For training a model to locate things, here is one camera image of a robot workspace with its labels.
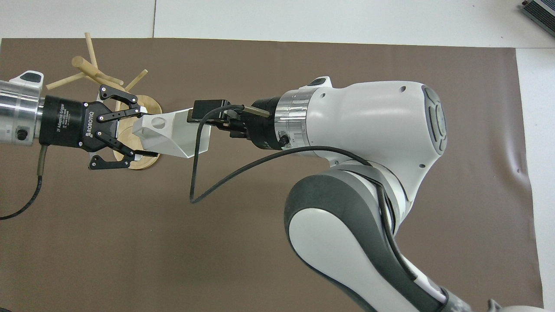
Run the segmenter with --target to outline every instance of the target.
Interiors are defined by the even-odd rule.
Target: white holder
[[[144,115],[133,124],[133,134],[140,138],[145,150],[165,155],[191,158],[195,153],[198,124],[188,123],[188,109],[177,112]],[[208,150],[210,126],[200,136],[199,153]]]

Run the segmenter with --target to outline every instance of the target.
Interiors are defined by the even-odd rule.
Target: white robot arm
[[[336,89],[329,77],[319,77],[252,107],[204,100],[193,109],[160,115],[145,115],[133,95],[106,86],[101,99],[116,98],[128,110],[40,98],[37,89],[0,82],[0,128],[5,129],[0,142],[30,145],[37,137],[43,145],[81,148],[92,153],[90,169],[126,168],[138,155],[162,153],[195,157],[196,172],[198,154],[208,148],[208,125],[259,148],[282,150],[237,170],[200,199],[243,169],[280,155],[302,151],[326,158],[331,168],[299,181],[286,200],[285,231],[299,258],[366,311],[471,311],[404,258],[393,238],[447,143],[441,103],[429,87],[392,81]],[[145,150],[131,150],[113,135],[118,120],[131,115],[141,117],[133,133]],[[94,154],[104,147],[124,159],[106,162]],[[194,181],[192,202],[198,201]],[[490,301],[489,312],[494,311],[543,310],[501,308]]]

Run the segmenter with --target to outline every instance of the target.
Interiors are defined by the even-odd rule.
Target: wooden dowel
[[[115,112],[117,112],[118,110],[122,110],[122,103],[120,101],[115,101]]]
[[[52,90],[54,88],[61,87],[61,86],[65,85],[66,83],[70,83],[72,81],[79,80],[79,79],[84,78],[86,76],[87,75],[85,75],[84,73],[78,73],[78,74],[75,74],[73,76],[69,76],[67,78],[64,78],[64,79],[58,80],[56,82],[53,82],[51,84],[47,84],[46,88],[48,90]]]
[[[90,33],[85,33],[85,41],[87,41],[87,48],[89,49],[90,62],[98,68],[97,56],[94,55],[93,41],[90,38]]]
[[[121,90],[121,91],[125,91],[121,85],[118,85],[118,84],[113,83],[111,81],[108,81],[108,80],[97,77],[96,75],[98,73],[102,73],[102,72],[99,71],[98,68],[94,67],[91,63],[87,62],[87,60],[84,59],[83,57],[80,57],[80,56],[74,57],[71,60],[71,64],[72,64],[73,67],[78,68],[80,71],[85,73],[85,75],[91,77],[94,81],[96,81],[100,84],[109,85],[110,87]]]
[[[125,87],[125,91],[129,92],[146,74],[148,74],[148,70],[144,69],[135,79],[131,80],[127,87]]]
[[[118,78],[114,78],[114,77],[108,76],[108,75],[106,75],[106,74],[104,74],[104,73],[102,73],[102,72],[96,73],[95,76],[97,76],[97,77],[100,78],[100,79],[104,79],[104,80],[111,81],[111,82],[113,82],[113,83],[117,83],[118,85],[123,85],[123,81],[119,80]]]

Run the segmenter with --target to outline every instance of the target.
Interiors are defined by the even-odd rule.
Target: black button
[[[307,84],[307,85],[321,85],[324,82],[326,82],[326,78],[318,78],[318,79],[314,79],[311,83]]]
[[[20,78],[29,82],[41,82],[41,75],[35,73],[26,73]]]
[[[27,133],[27,130],[21,129],[17,131],[17,139],[20,141],[25,141],[28,135],[29,133]]]

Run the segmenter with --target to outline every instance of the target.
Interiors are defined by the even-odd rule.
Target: brown mat
[[[329,75],[335,87],[414,80],[441,97],[450,141],[398,235],[401,251],[477,311],[486,300],[542,306],[514,49],[95,39],[99,67],[165,112],[195,99],[250,104]],[[28,69],[46,83],[76,73],[83,39],[4,39],[0,79]],[[91,101],[84,79],[50,92]],[[36,182],[39,145],[0,146],[0,214]],[[213,131],[199,190],[270,152]],[[285,157],[188,204],[191,159],[142,172],[91,172],[86,152],[49,148],[43,190],[0,223],[0,306],[14,311],[359,311],[287,242],[290,188],[327,161]]]

